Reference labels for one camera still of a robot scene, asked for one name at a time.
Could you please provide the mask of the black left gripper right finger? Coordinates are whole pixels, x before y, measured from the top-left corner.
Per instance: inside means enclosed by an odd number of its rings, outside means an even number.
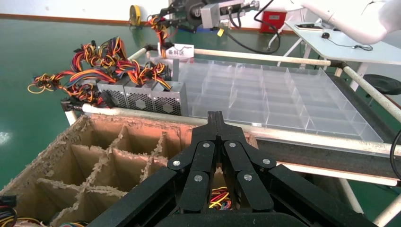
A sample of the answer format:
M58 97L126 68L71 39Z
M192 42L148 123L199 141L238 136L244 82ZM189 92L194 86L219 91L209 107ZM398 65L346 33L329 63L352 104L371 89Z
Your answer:
M371 227L373 223L247 143L217 113L222 170L244 227Z

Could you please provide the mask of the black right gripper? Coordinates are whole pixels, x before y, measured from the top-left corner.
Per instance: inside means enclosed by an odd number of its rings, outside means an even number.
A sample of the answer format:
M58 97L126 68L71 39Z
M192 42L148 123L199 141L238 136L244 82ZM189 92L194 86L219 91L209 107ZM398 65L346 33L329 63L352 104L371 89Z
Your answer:
M161 20L169 16L170 19L163 20L162 25L194 34L202 24L203 7L203 0L173 0L168 7L160 10L157 17Z

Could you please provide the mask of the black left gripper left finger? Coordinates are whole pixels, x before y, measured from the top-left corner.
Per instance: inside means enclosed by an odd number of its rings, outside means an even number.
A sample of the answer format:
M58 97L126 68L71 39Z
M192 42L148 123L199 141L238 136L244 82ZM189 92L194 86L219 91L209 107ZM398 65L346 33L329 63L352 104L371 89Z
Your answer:
M191 144L89 223L91 227L187 227L210 201L218 112L193 128Z

